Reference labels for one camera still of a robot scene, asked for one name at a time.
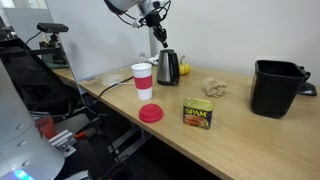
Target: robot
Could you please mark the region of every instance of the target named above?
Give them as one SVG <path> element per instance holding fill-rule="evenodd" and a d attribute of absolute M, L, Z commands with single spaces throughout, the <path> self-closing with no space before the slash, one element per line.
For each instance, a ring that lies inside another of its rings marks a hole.
<path fill-rule="evenodd" d="M 141 12 L 131 17 L 132 27 L 148 26 L 166 48 L 167 34 L 160 22 L 166 18 L 171 1 L 163 0 L 104 0 L 109 10 L 120 15 L 133 6 Z M 19 97 L 0 61 L 0 180 L 54 179 L 64 165 L 63 154 L 41 136 L 34 120 Z"/>

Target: crumpled paper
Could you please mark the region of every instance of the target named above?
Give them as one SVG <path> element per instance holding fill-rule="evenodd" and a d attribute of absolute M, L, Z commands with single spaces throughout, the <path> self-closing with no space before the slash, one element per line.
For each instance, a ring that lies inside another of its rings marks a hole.
<path fill-rule="evenodd" d="M 206 89 L 206 94 L 216 98 L 223 96 L 225 88 L 227 87 L 227 83 L 216 81 L 214 78 L 205 79 L 203 84 Z"/>

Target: black trash bin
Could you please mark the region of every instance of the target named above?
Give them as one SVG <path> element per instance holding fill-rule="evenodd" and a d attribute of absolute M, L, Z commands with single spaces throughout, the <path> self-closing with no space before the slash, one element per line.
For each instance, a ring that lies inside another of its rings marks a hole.
<path fill-rule="evenodd" d="M 309 72 L 291 62 L 256 61 L 251 87 L 252 111 L 272 118 L 283 117 L 309 77 Z"/>

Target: wooden table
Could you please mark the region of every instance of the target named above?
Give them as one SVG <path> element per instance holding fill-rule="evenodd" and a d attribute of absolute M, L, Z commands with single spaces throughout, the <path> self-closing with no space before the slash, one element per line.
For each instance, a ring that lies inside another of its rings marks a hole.
<path fill-rule="evenodd" d="M 73 81 L 69 70 L 55 72 Z M 119 73 L 131 76 L 129 69 Z M 228 84 L 225 96 L 206 96 L 202 82 L 209 77 Z M 193 67 L 175 87 L 161 86 L 154 79 L 151 100 L 139 100 L 134 85 L 113 88 L 101 100 L 220 178 L 320 179 L 320 97 L 297 95 L 282 119 L 267 118 L 250 110 L 251 83 L 252 76 Z M 101 77 L 80 84 L 94 96 L 105 89 Z M 209 130 L 182 123 L 186 97 L 214 102 Z M 147 124 L 139 120 L 140 108 L 148 103 L 162 107 L 161 121 Z"/>

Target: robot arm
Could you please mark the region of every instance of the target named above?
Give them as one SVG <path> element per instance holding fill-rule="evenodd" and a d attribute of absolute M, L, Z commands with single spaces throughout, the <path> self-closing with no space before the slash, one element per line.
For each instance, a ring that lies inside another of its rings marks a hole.
<path fill-rule="evenodd" d="M 168 47 L 167 31 L 162 28 L 160 22 L 166 18 L 169 11 L 171 0 L 163 2 L 163 0 L 104 0 L 111 12 L 122 15 L 126 13 L 131 7 L 137 5 L 141 17 L 137 19 L 139 24 L 136 27 L 143 26 L 143 23 L 153 29 L 153 35 L 160 41 L 163 47 Z M 165 10 L 163 17 L 160 16 L 160 11 Z"/>

